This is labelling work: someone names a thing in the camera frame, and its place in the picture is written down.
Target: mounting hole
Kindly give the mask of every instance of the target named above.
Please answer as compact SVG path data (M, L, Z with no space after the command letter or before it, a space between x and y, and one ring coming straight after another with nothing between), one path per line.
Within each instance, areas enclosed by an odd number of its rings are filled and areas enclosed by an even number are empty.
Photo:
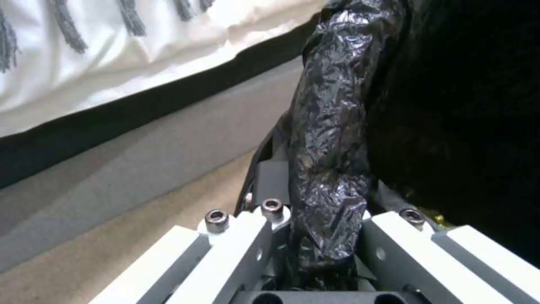
M375 304L405 304L405 302L393 294L381 294L375 298Z
M377 249L375 249L375 255L381 261L386 260L386 252L384 252L384 249L381 247L377 247Z
M259 248L257 250L257 261L260 261L262 259L262 248Z
M223 212L221 210L215 210L215 211L212 211L212 213L210 213L210 218L211 219L220 219L222 217L224 217L225 214L223 214Z
M265 203L268 207L273 207L273 208L279 205L279 203L276 200L267 200Z
M283 304L283 300L276 294L263 293L258 295L252 304Z

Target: mattress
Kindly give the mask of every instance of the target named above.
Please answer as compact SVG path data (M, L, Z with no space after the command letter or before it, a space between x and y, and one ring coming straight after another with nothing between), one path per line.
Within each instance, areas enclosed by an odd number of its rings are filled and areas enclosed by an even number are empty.
M0 137L217 67L324 2L4 1Z

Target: dark metal part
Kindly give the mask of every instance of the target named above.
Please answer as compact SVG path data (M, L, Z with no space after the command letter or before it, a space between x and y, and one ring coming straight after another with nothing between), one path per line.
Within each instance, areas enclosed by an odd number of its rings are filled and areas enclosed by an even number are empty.
M232 304L406 304L389 292L240 292Z
M400 211L400 217L406 220L414 227L422 227L426 222L426 217L420 211L415 209L403 209Z
M262 205L267 199L279 199L289 205L289 163L269 160L257 164L253 182L253 202Z
M223 210L211 210L204 217L206 229L211 233L222 233L229 228L229 213Z
M261 213L269 221L279 221L283 218L283 203L279 199L267 199L262 202Z

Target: screw hole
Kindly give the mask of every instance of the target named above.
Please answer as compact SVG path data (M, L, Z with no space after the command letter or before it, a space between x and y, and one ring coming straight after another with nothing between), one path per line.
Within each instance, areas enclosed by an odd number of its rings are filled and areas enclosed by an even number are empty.
M381 294L375 298L375 304L405 304L405 302L393 294Z
M278 202L274 201L274 200L270 200L270 201L266 201L266 205L268 207L277 207L278 206Z
M210 218L212 219L220 219L224 216L223 212L219 211L219 210L216 210L212 213L210 213Z
M252 304L283 304L283 300L276 294L263 293L257 296Z

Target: metal plate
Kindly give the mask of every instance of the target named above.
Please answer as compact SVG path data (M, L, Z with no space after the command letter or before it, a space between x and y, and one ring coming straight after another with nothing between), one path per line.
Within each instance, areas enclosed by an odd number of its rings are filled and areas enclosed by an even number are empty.
M167 304L228 304L251 290L266 267L272 229L266 218L241 213L199 262Z
M372 217L361 231L360 258L379 289L412 285L432 303L510 303L395 212Z
M209 249L205 236L174 226L90 304L162 303Z
M540 302L540 270L473 227L437 233L431 239L510 301Z
M389 292L242 292L231 304L405 304Z

